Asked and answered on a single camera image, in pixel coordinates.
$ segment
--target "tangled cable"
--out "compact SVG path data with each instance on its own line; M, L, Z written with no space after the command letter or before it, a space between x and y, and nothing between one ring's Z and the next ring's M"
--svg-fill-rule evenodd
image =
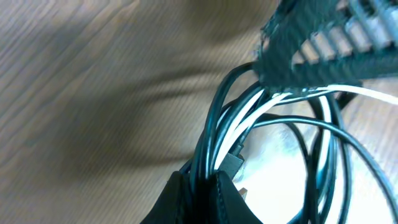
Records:
M398 105L398 98L359 86L347 85L330 85L303 90L306 96L295 96L290 92L272 94L256 82L237 99L223 106L224 99L234 81L251 69L252 63L233 69L216 92L194 157L180 169L181 172L189 172L191 191L199 190L200 183L215 173L227 153L235 156L240 153L250 130L271 124L286 124L297 138L307 170L303 207L289 223L325 223L335 191L337 150L341 151L345 183L338 223L345 223L352 191L348 146L353 147L376 178L387 198L393 220L398 223L398 208L387 177L361 143L345 131L341 116L341 110L357 94L368 95L395 105ZM336 91L343 91L343 93L335 98L332 93ZM273 106L298 101L308 101L315 118L266 113ZM311 150L307 149L303 136L294 123L318 127ZM322 200L325 203L318 209Z

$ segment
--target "slotted plastic object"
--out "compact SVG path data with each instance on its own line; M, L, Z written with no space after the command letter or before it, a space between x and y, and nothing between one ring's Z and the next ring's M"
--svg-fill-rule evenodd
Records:
M397 21L393 0L283 0L254 69L277 90L396 76Z

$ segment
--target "wooden surface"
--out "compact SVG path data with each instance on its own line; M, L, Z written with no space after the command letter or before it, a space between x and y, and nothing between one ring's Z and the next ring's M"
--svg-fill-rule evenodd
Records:
M276 4L0 0L0 223L139 223L192 155L216 87L252 59ZM254 80L240 79L229 99ZM367 86L398 95L394 79ZM309 113L305 103L273 111ZM365 97L344 113L394 184L397 114ZM290 137L279 126L252 134L238 182L296 151ZM356 188L376 195L357 170ZM248 200L258 195L247 189ZM375 200L352 209L373 217Z

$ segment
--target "wood grain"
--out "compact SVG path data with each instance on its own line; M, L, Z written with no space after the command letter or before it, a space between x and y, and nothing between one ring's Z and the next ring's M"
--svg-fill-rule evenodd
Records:
M276 5L0 0L0 223L139 223ZM238 80L228 98L254 80ZM398 95L397 84L367 85ZM305 103L274 111L309 113ZM365 97L345 111L395 184L397 112ZM280 127L254 133L248 164L281 144L295 150L289 138Z

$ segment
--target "cable bundle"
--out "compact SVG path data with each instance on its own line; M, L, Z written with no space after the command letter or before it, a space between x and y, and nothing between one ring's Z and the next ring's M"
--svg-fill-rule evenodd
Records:
M352 191L351 160L348 146L352 146L369 167L383 194L387 198L392 217L398 223L398 209L392 187L368 151L352 135L345 131L341 110L357 95L368 95L398 105L398 98L367 90L358 86L329 85L321 88L302 90L297 93L285 90L271 93L258 82L251 85L242 95L223 106L224 99L234 81L252 70L247 63L232 70L223 80L206 119L204 130L198 140L195 155L180 171L189 173L193 193L200 190L201 183L208 180L219 168L227 153L237 156L250 130L270 124L286 124L295 134L307 170L304 204L301 211L289 223L325 223L333 200L336 179L337 150L343 159L345 191L339 222L345 223ZM332 93L343 91L335 98ZM315 118L304 116L279 116L266 113L273 106L308 101ZM311 150L294 123L318 126L318 134ZM326 161L321 161L326 154ZM320 202L324 206L318 210Z

